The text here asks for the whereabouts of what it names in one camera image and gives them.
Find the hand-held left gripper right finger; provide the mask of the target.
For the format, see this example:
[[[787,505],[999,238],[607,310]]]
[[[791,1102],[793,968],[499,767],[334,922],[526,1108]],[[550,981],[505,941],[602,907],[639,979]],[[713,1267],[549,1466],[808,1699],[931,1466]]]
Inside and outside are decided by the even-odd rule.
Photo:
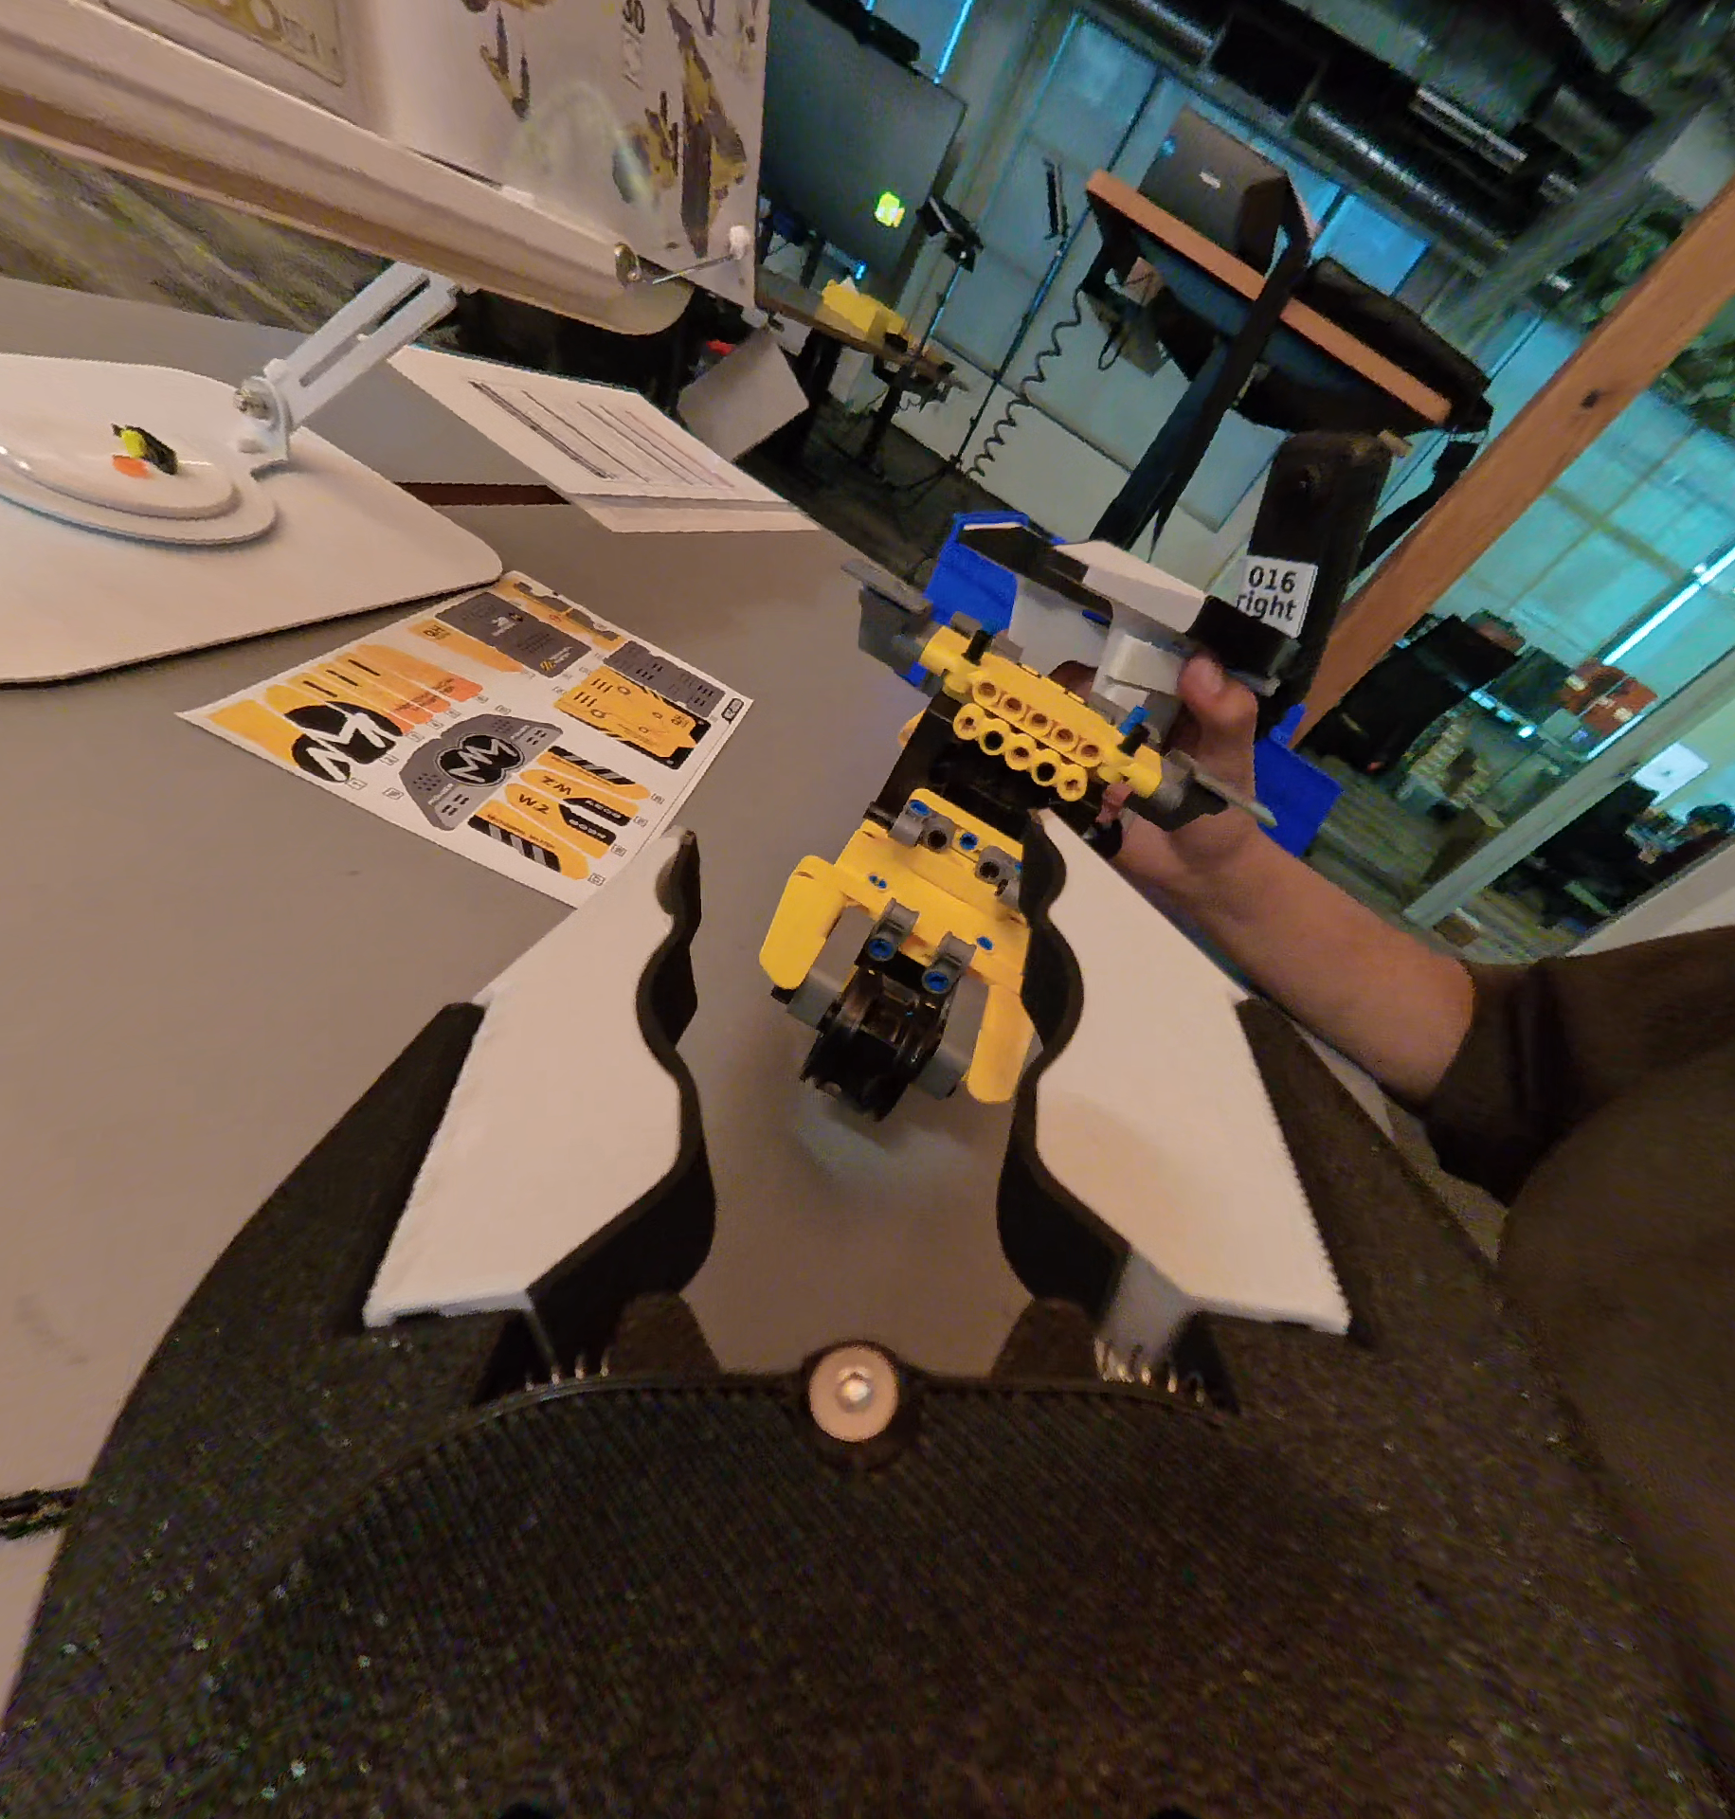
[[[1242,990],[1054,816],[1024,831],[1018,905],[1037,1051],[996,1189],[1018,1282],[1124,1381],[1164,1379],[1198,1314],[1346,1335]]]

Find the black laptop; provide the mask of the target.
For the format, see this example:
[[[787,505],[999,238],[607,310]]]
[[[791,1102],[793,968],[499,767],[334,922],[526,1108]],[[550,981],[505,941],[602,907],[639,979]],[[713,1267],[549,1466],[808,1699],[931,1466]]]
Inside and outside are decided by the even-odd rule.
[[[1191,106],[1175,113],[1138,193],[1261,274],[1278,257],[1287,172]]]

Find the black bag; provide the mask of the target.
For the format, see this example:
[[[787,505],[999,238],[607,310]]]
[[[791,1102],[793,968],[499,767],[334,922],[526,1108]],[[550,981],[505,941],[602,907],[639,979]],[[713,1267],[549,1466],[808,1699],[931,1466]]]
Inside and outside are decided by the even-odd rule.
[[[1318,257],[1306,267],[1293,299],[1441,394],[1448,403],[1450,435],[1473,437],[1488,430],[1492,405],[1486,373],[1414,308],[1363,282],[1333,257]]]

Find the yellow black sticker sheet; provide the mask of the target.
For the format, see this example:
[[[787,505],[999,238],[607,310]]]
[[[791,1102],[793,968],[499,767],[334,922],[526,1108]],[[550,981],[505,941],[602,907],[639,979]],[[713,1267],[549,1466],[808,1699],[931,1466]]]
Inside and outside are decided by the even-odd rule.
[[[672,826],[749,706],[509,570],[183,718],[571,913]]]

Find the building instruction booklet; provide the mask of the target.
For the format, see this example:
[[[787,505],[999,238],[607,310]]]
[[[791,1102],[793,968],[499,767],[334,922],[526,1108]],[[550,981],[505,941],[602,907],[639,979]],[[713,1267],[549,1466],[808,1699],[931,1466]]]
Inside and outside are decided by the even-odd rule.
[[[753,303],[766,1],[111,1]]]

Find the white book stand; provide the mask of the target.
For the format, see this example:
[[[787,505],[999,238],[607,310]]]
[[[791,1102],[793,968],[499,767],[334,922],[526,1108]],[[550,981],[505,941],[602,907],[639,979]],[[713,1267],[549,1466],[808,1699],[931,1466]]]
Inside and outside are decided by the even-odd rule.
[[[153,363],[0,352],[0,685],[48,685],[497,576],[486,543],[302,426],[459,289],[607,329],[681,312],[600,229],[410,149],[94,3],[0,3],[0,128],[399,255],[242,386]],[[113,424],[179,454],[126,473]]]

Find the dark office desk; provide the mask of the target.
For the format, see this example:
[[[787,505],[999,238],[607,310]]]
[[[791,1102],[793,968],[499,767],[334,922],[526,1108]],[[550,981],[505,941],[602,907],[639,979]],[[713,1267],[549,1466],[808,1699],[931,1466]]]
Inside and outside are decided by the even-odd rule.
[[[871,375],[882,384],[878,405],[871,411],[863,441],[853,454],[853,460],[871,471],[878,466],[878,452],[901,403],[908,397],[920,403],[939,401],[965,388],[965,380],[956,375],[950,360],[903,329],[884,327],[880,324],[884,310],[869,297],[863,297],[863,303],[871,308],[871,320],[859,325],[829,306],[808,286],[768,269],[755,274],[753,291],[755,305],[772,324],[806,329],[800,350],[789,360],[791,375],[804,396],[804,409],[770,437],[770,443],[780,445],[780,452],[791,460],[804,452],[821,401],[831,394],[842,352],[863,356]]]

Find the blank white sheet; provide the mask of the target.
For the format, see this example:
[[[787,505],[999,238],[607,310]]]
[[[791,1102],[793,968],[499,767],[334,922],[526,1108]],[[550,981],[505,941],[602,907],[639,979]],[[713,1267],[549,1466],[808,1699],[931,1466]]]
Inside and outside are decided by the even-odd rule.
[[[736,462],[810,407],[781,341],[757,327],[689,380],[675,401],[679,422],[706,449]]]

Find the person's dark sweater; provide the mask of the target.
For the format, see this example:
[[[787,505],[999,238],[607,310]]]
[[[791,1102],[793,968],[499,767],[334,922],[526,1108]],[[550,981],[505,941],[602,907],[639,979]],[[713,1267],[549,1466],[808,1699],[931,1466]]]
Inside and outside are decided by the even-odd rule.
[[[1424,1106],[1681,1633],[1735,1803],[1735,924],[1473,973]]]

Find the yellow toy brick vehicle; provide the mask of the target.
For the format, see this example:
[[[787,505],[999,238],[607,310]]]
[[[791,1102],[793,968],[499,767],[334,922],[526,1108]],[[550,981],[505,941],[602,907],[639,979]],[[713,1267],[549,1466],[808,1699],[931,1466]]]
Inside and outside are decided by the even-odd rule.
[[[1175,697],[1117,716],[1024,666],[1007,630],[946,619],[865,560],[848,572],[859,648],[916,678],[925,704],[844,848],[787,877],[759,962],[814,1034],[802,1080],[817,1091],[871,1119],[910,1087],[1005,1102],[1033,1040],[1018,905],[1030,820],[1052,812],[1092,841],[1115,786],[1164,829],[1225,799],[1272,816],[1162,746]]]

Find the printed paper sheet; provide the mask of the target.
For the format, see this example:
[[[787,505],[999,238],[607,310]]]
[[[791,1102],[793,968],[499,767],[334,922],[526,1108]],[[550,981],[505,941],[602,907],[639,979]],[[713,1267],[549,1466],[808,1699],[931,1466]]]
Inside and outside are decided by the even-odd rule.
[[[620,386],[408,346],[389,365],[617,534],[808,532],[808,517]]]

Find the person's right hand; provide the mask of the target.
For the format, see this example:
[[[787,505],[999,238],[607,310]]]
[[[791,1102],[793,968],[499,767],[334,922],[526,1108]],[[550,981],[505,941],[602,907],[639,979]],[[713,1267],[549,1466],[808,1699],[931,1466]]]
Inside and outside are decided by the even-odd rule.
[[[1170,750],[1244,803],[1255,799],[1255,697],[1211,657],[1198,655],[1179,672],[1177,701]],[[1230,801],[1162,829],[1126,807],[1124,790],[1113,786],[1098,828],[1119,835],[1115,867],[1157,907],[1185,920],[1282,911],[1300,886],[1316,881]]]

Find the blue plastic bin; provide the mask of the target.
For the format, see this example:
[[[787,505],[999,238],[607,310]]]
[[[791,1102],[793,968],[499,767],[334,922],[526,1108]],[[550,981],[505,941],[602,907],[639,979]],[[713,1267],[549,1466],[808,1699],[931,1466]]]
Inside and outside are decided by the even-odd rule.
[[[941,543],[927,579],[924,598],[952,619],[963,613],[994,630],[1003,630],[1013,613],[1016,574],[969,543],[978,532],[1022,530],[1035,534],[1043,543],[1056,545],[1060,536],[1050,534],[1024,513],[1011,509],[958,511]]]
[[[1333,812],[1342,784],[1331,773],[1289,746],[1300,721],[1297,702],[1261,737],[1251,754],[1257,799],[1270,810],[1272,843],[1306,858],[1318,831]]]

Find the black computer monitor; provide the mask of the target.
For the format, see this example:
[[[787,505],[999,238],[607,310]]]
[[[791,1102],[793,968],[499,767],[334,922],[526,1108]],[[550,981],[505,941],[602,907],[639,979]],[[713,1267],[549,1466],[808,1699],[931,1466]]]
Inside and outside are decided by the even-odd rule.
[[[872,282],[918,233],[965,111],[825,7],[770,5],[759,193]]]

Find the wooden beam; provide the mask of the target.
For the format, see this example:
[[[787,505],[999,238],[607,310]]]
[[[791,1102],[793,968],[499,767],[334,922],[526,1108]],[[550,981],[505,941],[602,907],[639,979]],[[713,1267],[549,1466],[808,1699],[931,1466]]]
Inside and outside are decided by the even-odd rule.
[[[1293,744],[1730,299],[1735,174],[1342,606]]]

